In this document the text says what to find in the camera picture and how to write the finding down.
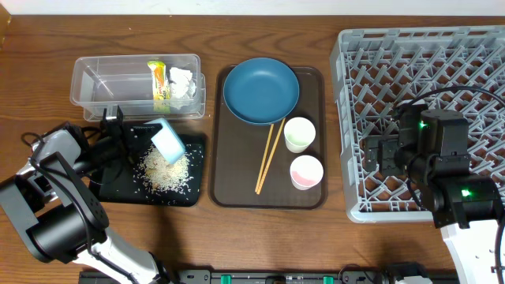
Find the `light blue small bowl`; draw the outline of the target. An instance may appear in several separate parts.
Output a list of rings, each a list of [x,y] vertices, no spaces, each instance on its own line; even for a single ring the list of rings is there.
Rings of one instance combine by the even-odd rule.
[[[158,125],[161,127],[151,138],[151,141],[170,165],[175,164],[185,154],[185,145],[178,134],[164,118],[148,121],[146,125]]]

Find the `pile of rice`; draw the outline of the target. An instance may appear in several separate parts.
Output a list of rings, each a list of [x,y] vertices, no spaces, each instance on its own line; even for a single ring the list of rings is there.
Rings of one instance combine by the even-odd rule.
[[[192,207],[200,197],[203,165],[202,144],[186,144],[173,165],[151,145],[133,170],[134,196],[146,204]]]

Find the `yellow green snack wrapper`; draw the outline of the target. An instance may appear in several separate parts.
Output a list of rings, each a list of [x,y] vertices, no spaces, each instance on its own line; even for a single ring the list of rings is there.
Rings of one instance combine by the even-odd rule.
[[[149,61],[151,70],[153,110],[160,114],[170,113],[170,86],[166,77],[166,64],[161,61]]]

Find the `white paper napkin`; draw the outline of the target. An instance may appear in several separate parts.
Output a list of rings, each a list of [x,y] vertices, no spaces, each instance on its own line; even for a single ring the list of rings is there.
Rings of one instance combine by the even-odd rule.
[[[180,110],[193,103],[196,94],[196,81],[188,69],[170,68],[170,106]]]

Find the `pink cup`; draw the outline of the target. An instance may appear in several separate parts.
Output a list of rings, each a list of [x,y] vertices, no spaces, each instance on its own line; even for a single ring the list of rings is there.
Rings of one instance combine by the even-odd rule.
[[[290,178],[299,190],[308,190],[321,182],[324,168],[319,159],[311,155],[298,156],[290,165]]]

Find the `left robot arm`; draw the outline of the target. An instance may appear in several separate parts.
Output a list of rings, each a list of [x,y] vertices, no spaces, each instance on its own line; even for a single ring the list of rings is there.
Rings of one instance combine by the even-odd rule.
[[[83,176],[117,163],[108,185],[119,186],[124,166],[146,148],[156,126],[106,121],[90,144],[86,127],[68,122],[48,133],[23,133],[32,150],[25,166],[1,183],[1,207],[28,251],[39,261],[83,264],[120,283],[169,283],[163,263],[116,234]]]

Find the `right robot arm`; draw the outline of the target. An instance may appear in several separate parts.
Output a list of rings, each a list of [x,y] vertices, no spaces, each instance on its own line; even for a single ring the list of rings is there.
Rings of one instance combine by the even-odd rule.
[[[461,283],[504,281],[504,206],[491,177],[470,171],[469,122],[455,110],[405,103],[396,135],[364,140],[365,169],[403,176],[414,202],[432,214]]]

